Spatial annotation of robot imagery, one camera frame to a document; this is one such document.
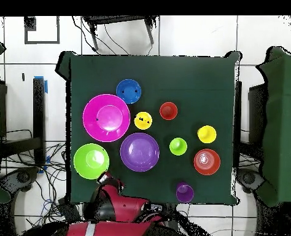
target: small green bowl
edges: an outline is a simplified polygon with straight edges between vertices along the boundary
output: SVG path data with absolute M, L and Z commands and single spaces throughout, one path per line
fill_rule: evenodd
M 169 144 L 169 150 L 174 155 L 182 155 L 187 150 L 187 143 L 182 138 L 174 138 Z

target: small yellow bowl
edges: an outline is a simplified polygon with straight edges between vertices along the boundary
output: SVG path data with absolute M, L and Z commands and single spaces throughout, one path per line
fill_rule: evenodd
M 152 117 L 148 112 L 139 112 L 134 117 L 134 124 L 140 130 L 146 130 L 152 124 Z
M 198 129 L 197 135 L 201 142 L 212 143 L 217 137 L 217 132 L 214 127 L 206 125 Z

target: small red bowl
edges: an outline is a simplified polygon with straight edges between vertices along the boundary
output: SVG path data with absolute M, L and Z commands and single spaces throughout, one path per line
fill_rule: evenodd
M 220 167 L 220 157 L 212 149 L 200 150 L 193 159 L 195 169 L 202 175 L 213 175 Z
M 177 106 L 173 102 L 163 103 L 160 107 L 160 115 L 166 120 L 172 120 L 177 115 Z

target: bowl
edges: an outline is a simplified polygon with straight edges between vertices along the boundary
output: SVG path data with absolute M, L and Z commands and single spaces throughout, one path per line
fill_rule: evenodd
M 202 175 L 213 175 L 220 167 L 220 157 L 212 149 L 200 150 L 193 159 L 195 169 Z
M 85 179 L 97 179 L 109 168 L 109 156 L 98 144 L 85 144 L 74 154 L 74 168 Z
M 194 196 L 194 192 L 191 186 L 186 182 L 180 182 L 177 185 L 176 197 L 181 203 L 189 203 Z
M 173 102 L 165 102 L 160 107 L 160 115 L 166 120 L 172 120 L 177 115 L 177 106 Z
M 134 124 L 140 130 L 148 129 L 152 124 L 152 117 L 148 112 L 139 112 L 134 117 Z
M 197 135 L 202 143 L 208 144 L 212 143 L 216 139 L 217 132 L 214 127 L 207 125 L 199 128 Z
M 83 126 L 95 140 L 112 142 L 121 138 L 130 124 L 127 104 L 119 97 L 102 94 L 92 98 L 82 115 Z
M 169 150 L 174 155 L 182 155 L 187 150 L 187 143 L 182 138 L 174 138 L 169 144 Z
M 125 79 L 117 85 L 116 95 L 120 97 L 126 104 L 133 104 L 140 99 L 140 85 L 131 79 Z
M 145 133 L 127 136 L 120 146 L 120 157 L 124 165 L 136 172 L 145 172 L 153 168 L 159 156 L 158 143 Z

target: green tablecloth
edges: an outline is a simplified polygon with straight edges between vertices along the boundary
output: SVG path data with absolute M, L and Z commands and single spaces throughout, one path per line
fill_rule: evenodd
M 89 201 L 97 187 L 96 181 L 80 177 L 72 162 L 79 147 L 97 143 L 109 154 L 110 173 L 124 182 L 123 195 L 177 203 L 176 184 L 185 181 L 195 191 L 192 203 L 236 204 L 236 199 L 231 196 L 231 172 L 234 71 L 238 59 L 238 52 L 232 52 L 226 58 L 62 53 L 56 71 L 71 81 L 71 201 Z M 142 88 L 139 101 L 128 105 L 130 127 L 117 141 L 96 141 L 83 127 L 83 109 L 96 95 L 115 95 L 116 86 L 123 79 L 134 79 Z M 178 115 L 174 120 L 160 117 L 159 108 L 165 101 L 177 104 Z M 154 137 L 160 147 L 158 163 L 143 173 L 124 166 L 119 153 L 120 145 L 128 135 L 141 132 L 133 123 L 134 116 L 140 111 L 151 114 L 152 126 L 143 132 Z M 196 135 L 204 125 L 212 125 L 217 130 L 217 139 L 211 144 L 203 144 Z M 175 137 L 187 141 L 188 149 L 182 156 L 172 155 L 169 151 L 169 142 Z M 221 158 L 221 166 L 212 176 L 199 174 L 193 166 L 195 154 L 204 148 L 215 150 Z
M 291 202 L 291 55 L 273 47 L 259 68 L 269 98 L 262 143 L 262 173 L 267 181 L 257 189 L 257 194 L 272 207 L 279 202 Z

